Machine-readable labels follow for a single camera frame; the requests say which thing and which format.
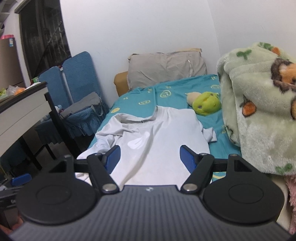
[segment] cartoon print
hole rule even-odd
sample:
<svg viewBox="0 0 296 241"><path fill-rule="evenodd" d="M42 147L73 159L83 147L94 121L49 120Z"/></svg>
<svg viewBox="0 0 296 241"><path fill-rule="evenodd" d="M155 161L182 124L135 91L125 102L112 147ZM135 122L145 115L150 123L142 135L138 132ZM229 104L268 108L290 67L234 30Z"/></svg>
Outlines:
<svg viewBox="0 0 296 241"><path fill-rule="evenodd" d="M225 129L227 131L230 142L236 145L237 144L236 141L233 140L233 130L231 130L229 126L225 126Z"/></svg>
<svg viewBox="0 0 296 241"><path fill-rule="evenodd" d="M284 175L293 169L293 165L291 163L287 163L284 167L275 167L274 169L278 174Z"/></svg>
<svg viewBox="0 0 296 241"><path fill-rule="evenodd" d="M221 74L218 72L218 80L219 80L219 83L221 83Z"/></svg>
<svg viewBox="0 0 296 241"><path fill-rule="evenodd" d="M120 108L115 108L115 109L113 109L113 110L111 110L111 113L115 113L115 112L117 112L117 111L119 111L120 110Z"/></svg>
<svg viewBox="0 0 296 241"><path fill-rule="evenodd" d="M144 100L144 101L139 102L139 104L140 105L149 104L150 102L151 102L150 100Z"/></svg>
<svg viewBox="0 0 296 241"><path fill-rule="evenodd" d="M248 50L246 50L246 51L244 51L244 52L239 51L239 52L237 52L237 57L244 57L245 60L248 60L248 55L249 55L251 52L252 52L251 49L248 49Z"/></svg>
<svg viewBox="0 0 296 241"><path fill-rule="evenodd" d="M269 43L260 42L258 44L258 46L261 47L261 48L267 49L267 50L269 50L269 51L271 51L271 52L273 52L273 53L275 53L277 55L281 55L281 51L279 50L279 48L278 47L274 47L274 46L272 46Z"/></svg>
<svg viewBox="0 0 296 241"><path fill-rule="evenodd" d="M292 100L291 103L291 116L293 120L296 120L296 97Z"/></svg>
<svg viewBox="0 0 296 241"><path fill-rule="evenodd" d="M242 107L242 114L244 117L251 116L257 110L257 107L254 105L254 103L248 100L245 96L244 96L244 102L240 105L240 107Z"/></svg>
<svg viewBox="0 0 296 241"><path fill-rule="evenodd" d="M282 93L289 89L296 92L296 64L277 58L271 66L271 79Z"/></svg>
<svg viewBox="0 0 296 241"><path fill-rule="evenodd" d="M142 137L129 141L128 146L131 149L140 149L146 143L149 136L150 133L146 131Z"/></svg>
<svg viewBox="0 0 296 241"><path fill-rule="evenodd" d="M222 132L221 132L221 133L224 134L224 133L226 133L226 132L227 132L227 131L226 131L226 127L223 125L223 126L222 126Z"/></svg>
<svg viewBox="0 0 296 241"><path fill-rule="evenodd" d="M211 89L218 90L220 89L220 85L211 85Z"/></svg>
<svg viewBox="0 0 296 241"><path fill-rule="evenodd" d="M172 93L171 93L170 91L165 90L165 91L163 91L163 92L160 94L160 97L161 97L161 98L166 98L166 97L169 97L169 96L171 96L171 95L172 95Z"/></svg>

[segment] pink fluffy fabric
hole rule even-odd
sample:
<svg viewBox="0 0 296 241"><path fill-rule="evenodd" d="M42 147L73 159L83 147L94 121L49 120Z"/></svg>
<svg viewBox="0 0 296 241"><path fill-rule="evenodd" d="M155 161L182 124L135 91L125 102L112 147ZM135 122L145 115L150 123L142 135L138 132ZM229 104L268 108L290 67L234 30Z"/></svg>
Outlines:
<svg viewBox="0 0 296 241"><path fill-rule="evenodd" d="M293 207L289 233L294 234L296 232L296 175L286 176L286 184L290 192L290 204Z"/></svg>

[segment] pillow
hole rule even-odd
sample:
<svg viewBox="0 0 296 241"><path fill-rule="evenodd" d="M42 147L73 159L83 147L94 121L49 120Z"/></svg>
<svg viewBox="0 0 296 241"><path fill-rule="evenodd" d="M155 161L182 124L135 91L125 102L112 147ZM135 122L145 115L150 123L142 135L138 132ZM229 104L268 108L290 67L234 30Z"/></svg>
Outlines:
<svg viewBox="0 0 296 241"><path fill-rule="evenodd" d="M168 54L133 54L128 67L129 89L207 74L200 51L194 49Z"/></svg>

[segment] blue chair cover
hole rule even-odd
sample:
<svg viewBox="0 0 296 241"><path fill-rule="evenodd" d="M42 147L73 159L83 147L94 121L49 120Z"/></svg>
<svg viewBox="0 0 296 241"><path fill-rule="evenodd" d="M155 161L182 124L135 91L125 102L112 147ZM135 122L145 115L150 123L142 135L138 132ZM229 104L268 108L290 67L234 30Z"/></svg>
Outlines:
<svg viewBox="0 0 296 241"><path fill-rule="evenodd" d="M63 71L74 102L94 91L101 96L94 66L88 52L82 52L66 60L63 64ZM48 83L47 88L55 105L60 104L63 109L71 105L58 67L47 70L40 75L39 79L41 82L46 81ZM62 121L72 138L81 135L90 136L96 133L108 111L107 105L101 101L100 105L84 109L62 119ZM43 121L35 130L43 144L62 142L51 119Z"/></svg>

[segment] teal bedsheet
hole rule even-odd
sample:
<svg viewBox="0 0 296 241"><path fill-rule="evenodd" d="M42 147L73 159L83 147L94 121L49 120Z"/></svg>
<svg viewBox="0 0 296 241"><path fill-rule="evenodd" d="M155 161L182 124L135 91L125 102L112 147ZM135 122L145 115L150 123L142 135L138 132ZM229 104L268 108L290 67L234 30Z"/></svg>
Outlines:
<svg viewBox="0 0 296 241"><path fill-rule="evenodd" d="M191 108L187 104L186 97L187 93L194 91L201 93L211 91L220 94L218 76L208 74L164 82L145 89L134 89L119 97L98 130L101 130L110 118L117 113L127 113L145 118L153 114L156 105L176 109ZM197 115L197 118L203 124L204 128L213 127L216 132L217 141L209 143L210 152L214 157L228 158L228 155L231 153L241 155L240 148L229 141L223 124L221 110L208 116ZM95 142L96 138L92 140L90 147Z"/></svg>

